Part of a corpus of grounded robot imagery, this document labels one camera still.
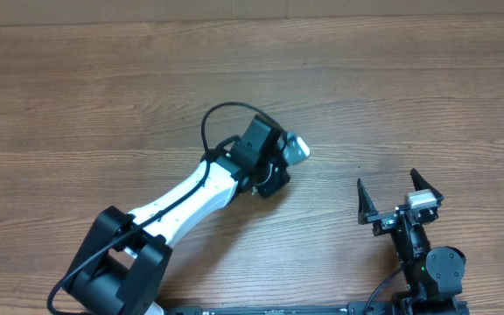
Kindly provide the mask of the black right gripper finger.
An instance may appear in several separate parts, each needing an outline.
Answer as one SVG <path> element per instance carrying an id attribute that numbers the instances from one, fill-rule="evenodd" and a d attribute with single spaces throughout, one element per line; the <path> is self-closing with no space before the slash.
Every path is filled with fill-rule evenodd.
<path id="1" fill-rule="evenodd" d="M 442 202 L 444 200 L 443 194 L 434 186 L 429 184 L 415 168 L 410 170 L 409 175 L 411 176 L 413 186 L 417 191 L 428 189 L 433 193 L 437 202 Z"/>
<path id="2" fill-rule="evenodd" d="M 373 201 L 368 196 L 368 192 L 362 183 L 361 178 L 357 179 L 357 193 L 359 199 L 358 206 L 358 223 L 361 225 L 368 224 L 374 216 L 378 214 Z"/>

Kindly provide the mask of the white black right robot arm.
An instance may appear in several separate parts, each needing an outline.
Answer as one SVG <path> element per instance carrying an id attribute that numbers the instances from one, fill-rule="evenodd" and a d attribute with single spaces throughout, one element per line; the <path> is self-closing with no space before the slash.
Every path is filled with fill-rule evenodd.
<path id="1" fill-rule="evenodd" d="M 444 195 L 429 184 L 416 169 L 410 177 L 415 187 L 394 211 L 376 210 L 368 191 L 357 180 L 358 223 L 370 224 L 375 236 L 390 235 L 399 268 L 383 280 L 366 302 L 355 302 L 364 314 L 468 315 L 467 302 L 456 296 L 463 291 L 466 256 L 457 248 L 431 246 L 424 226 L 438 218 Z M 404 274 L 407 290 L 396 292 L 389 302 L 375 298 L 397 275 Z"/>

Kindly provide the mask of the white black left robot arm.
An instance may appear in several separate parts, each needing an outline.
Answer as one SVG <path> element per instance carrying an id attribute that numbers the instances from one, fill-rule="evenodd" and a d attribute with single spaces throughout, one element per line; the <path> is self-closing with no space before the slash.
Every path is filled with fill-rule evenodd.
<path id="1" fill-rule="evenodd" d="M 57 289 L 87 314 L 164 313 L 155 298 L 173 247 L 240 193 L 280 190 L 288 167 L 310 154 L 301 137 L 256 115 L 242 136 L 206 149 L 195 172 L 161 198 L 128 213 L 100 212 Z"/>

